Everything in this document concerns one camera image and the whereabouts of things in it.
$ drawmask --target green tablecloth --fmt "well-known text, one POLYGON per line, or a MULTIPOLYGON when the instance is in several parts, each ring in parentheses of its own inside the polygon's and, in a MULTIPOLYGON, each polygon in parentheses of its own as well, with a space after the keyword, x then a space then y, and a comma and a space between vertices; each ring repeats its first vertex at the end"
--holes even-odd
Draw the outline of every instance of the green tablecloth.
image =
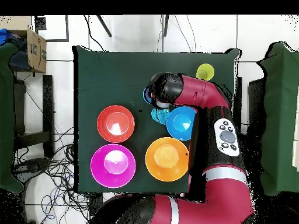
MULTIPOLYGON (((208 63, 215 69, 212 81, 231 97, 234 92, 234 60, 239 56, 239 50, 231 49, 225 54, 93 52, 77 46, 73 47, 73 52, 74 63, 78 63, 74 64, 75 85, 78 83, 79 91, 78 190, 95 193, 186 192, 187 173, 180 180, 161 182, 147 171, 147 148, 156 139, 169 137, 169 134, 166 126, 151 118, 152 107, 143 100, 142 92, 150 78, 158 72, 183 73, 195 77, 199 65, 208 63), (105 107, 114 104, 128 108, 135 119, 134 133, 121 144, 135 156, 136 173, 127 185, 118 189, 98 184, 90 170, 92 155, 101 146, 108 144, 97 131, 98 115, 105 107)), ((189 148, 189 141, 184 144, 189 148)))
POLYGON ((274 43, 259 64, 266 79, 263 103, 267 115, 261 158, 265 172, 261 182, 267 195, 299 192, 299 172, 292 166, 299 52, 286 43, 274 43))
POLYGON ((11 174, 15 140, 15 112, 13 102, 13 73, 8 67, 12 55, 18 51, 14 44, 0 45, 0 188, 13 193, 23 191, 21 182, 11 174))

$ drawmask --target cardboard box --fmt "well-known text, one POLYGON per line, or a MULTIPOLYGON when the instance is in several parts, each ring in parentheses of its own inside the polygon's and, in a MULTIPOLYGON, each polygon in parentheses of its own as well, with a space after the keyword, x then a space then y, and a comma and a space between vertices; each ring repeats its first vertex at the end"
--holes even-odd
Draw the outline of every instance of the cardboard box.
POLYGON ((0 29, 27 38, 28 64, 31 72, 46 73, 46 47, 44 38, 31 30, 31 16, 0 16, 0 29))

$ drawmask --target red bowl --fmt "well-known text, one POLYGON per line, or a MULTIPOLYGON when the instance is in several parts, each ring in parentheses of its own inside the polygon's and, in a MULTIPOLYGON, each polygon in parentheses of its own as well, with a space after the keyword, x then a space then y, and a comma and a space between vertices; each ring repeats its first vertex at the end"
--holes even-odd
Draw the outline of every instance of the red bowl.
POLYGON ((134 117, 123 106, 106 107, 98 116, 97 127, 100 135, 108 142, 114 144, 124 142, 133 133, 135 127, 134 117))

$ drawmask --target blue bowl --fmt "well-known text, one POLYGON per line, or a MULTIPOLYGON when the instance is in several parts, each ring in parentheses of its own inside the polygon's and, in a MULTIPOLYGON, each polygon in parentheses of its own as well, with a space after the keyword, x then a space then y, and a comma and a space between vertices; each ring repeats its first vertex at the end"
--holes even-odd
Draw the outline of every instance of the blue bowl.
POLYGON ((166 127, 169 134, 180 141, 191 139, 196 111, 191 107, 178 107, 168 116, 166 127))
POLYGON ((148 92, 150 91, 150 89, 148 87, 146 87, 144 90, 143 90, 143 99, 146 103, 150 104, 151 103, 151 98, 148 97, 148 92))

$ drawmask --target orange bowl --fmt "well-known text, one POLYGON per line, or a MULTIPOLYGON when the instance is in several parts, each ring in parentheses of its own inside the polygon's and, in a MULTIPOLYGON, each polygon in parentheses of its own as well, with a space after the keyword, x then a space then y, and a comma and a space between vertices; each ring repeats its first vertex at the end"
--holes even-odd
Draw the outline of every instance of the orange bowl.
POLYGON ((178 180, 188 170, 189 151, 175 138, 154 141, 145 154, 145 164, 152 177, 164 182, 178 180))

